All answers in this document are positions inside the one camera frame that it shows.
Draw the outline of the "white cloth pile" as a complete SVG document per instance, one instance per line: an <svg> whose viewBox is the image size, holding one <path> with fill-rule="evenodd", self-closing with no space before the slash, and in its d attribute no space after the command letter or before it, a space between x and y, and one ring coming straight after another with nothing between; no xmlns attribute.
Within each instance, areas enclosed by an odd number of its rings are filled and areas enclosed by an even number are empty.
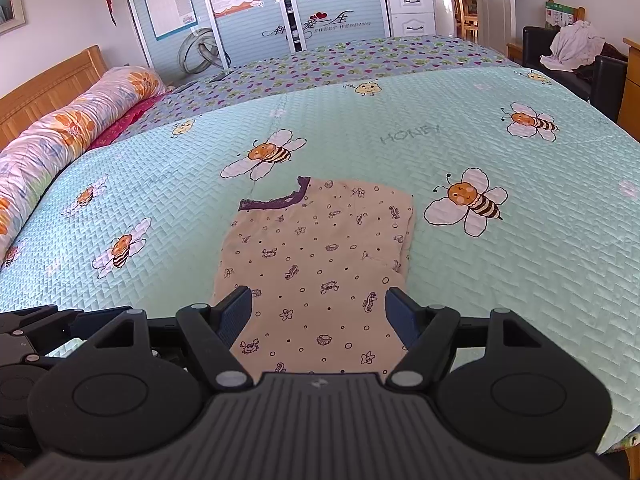
<svg viewBox="0 0 640 480"><path fill-rule="evenodd" d="M572 72L590 65L602 52L605 38L590 22L577 21L563 26L554 36L549 55L541 55L540 62L548 70Z"/></svg>

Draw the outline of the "white panel door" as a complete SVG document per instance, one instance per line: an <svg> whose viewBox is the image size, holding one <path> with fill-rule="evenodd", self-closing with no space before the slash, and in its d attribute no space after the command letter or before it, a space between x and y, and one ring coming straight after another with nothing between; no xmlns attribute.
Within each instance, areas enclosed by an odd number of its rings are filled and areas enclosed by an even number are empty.
<svg viewBox="0 0 640 480"><path fill-rule="evenodd" d="M483 47L506 54L516 34L515 0L476 0L478 40Z"/></svg>

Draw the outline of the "long floral bolster pillow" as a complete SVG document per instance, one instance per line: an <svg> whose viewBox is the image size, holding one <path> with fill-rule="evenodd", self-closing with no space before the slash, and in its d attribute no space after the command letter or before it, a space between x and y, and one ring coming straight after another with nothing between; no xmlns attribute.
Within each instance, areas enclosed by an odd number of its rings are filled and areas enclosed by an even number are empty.
<svg viewBox="0 0 640 480"><path fill-rule="evenodd" d="M89 90L36 120L1 152L1 252L5 254L54 178L138 103L167 92L150 68L115 67Z"/></svg>

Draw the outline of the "white drawer cabinet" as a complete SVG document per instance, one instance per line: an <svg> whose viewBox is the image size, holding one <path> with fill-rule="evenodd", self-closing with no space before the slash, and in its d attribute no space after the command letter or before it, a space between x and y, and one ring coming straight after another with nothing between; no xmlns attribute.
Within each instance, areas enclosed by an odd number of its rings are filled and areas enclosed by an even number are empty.
<svg viewBox="0 0 640 480"><path fill-rule="evenodd" d="M387 0L393 37L436 34L435 0Z"/></svg>

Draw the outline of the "wooden cabinet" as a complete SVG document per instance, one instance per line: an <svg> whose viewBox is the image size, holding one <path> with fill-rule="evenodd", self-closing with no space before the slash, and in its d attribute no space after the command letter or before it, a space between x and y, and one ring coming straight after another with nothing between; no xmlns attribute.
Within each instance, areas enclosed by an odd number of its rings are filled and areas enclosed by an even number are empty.
<svg viewBox="0 0 640 480"><path fill-rule="evenodd" d="M628 67L620 114L617 123L634 140L640 141L640 44L623 38L629 47Z"/></svg>

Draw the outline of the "silver hula hoop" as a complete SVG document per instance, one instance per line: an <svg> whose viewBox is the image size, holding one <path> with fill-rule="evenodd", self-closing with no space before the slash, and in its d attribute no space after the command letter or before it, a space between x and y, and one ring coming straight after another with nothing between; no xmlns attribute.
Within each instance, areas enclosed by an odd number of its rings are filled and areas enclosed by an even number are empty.
<svg viewBox="0 0 640 480"><path fill-rule="evenodd" d="M231 65L231 58L218 47L213 29L199 28L180 44L178 62L184 74L197 75L212 67L226 70Z"/></svg>

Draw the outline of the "mint green bee quilt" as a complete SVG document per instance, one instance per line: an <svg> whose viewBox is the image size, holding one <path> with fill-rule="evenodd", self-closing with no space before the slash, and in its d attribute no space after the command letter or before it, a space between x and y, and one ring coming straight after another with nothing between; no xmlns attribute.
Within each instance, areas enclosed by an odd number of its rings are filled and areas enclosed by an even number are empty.
<svg viewBox="0 0 640 480"><path fill-rule="evenodd" d="M639 423L639 145L559 84L466 68L272 94L87 150L82 119L1 156L1 307L160 318L246 286L263 372L390 374L387 289L511 310Z"/></svg>

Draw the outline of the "beige floral pajama top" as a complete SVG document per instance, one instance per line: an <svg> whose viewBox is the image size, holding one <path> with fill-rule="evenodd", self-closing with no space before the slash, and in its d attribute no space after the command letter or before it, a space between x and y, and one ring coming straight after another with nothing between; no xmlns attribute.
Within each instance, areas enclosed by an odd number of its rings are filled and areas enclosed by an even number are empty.
<svg viewBox="0 0 640 480"><path fill-rule="evenodd" d="M361 181L308 177L274 200L242 200L222 242L214 301L252 292L250 320L231 348L266 373L386 376L406 349L387 322L385 294L404 288L414 228L411 195Z"/></svg>

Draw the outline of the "blue sliding wardrobe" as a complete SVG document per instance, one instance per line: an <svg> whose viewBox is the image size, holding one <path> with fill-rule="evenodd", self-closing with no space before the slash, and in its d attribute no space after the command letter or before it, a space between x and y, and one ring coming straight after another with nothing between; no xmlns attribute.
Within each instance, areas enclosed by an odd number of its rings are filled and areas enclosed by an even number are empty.
<svg viewBox="0 0 640 480"><path fill-rule="evenodd" d="M299 51L388 36L384 0L128 0L149 66L167 82L180 70L180 44L199 28L214 31L230 68Z"/></svg>

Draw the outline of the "red pillow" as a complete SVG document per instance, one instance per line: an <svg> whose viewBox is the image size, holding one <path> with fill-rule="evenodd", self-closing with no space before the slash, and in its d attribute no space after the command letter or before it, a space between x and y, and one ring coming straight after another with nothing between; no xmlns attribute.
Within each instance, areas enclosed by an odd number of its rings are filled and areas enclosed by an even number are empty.
<svg viewBox="0 0 640 480"><path fill-rule="evenodd" d="M140 101L136 105L127 110L121 118L117 119L113 125L109 126L104 133L101 133L96 140L94 140L88 150L95 150L96 148L104 148L104 146L114 143L120 135L131 125L137 122L148 110L150 110L158 101L163 99L163 96L153 96L152 98Z"/></svg>

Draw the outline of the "black chair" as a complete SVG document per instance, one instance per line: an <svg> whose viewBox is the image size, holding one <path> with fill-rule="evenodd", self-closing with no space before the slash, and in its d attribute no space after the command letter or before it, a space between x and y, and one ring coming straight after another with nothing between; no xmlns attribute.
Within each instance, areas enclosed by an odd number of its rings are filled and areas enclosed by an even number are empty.
<svg viewBox="0 0 640 480"><path fill-rule="evenodd" d="M628 58L610 44L604 44L603 51L591 64L569 72L550 70L542 65L540 58L551 53L552 40L557 34L556 30L526 26L523 29L523 66L559 82L617 122L623 103Z"/></svg>

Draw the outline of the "wooden headboard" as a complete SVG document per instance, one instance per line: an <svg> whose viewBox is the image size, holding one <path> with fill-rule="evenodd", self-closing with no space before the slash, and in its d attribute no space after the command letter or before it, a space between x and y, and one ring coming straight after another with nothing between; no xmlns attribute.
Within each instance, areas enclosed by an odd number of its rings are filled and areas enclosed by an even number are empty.
<svg viewBox="0 0 640 480"><path fill-rule="evenodd" d="M100 47L94 44L8 93L0 101L0 148L44 115L70 104L106 71Z"/></svg>

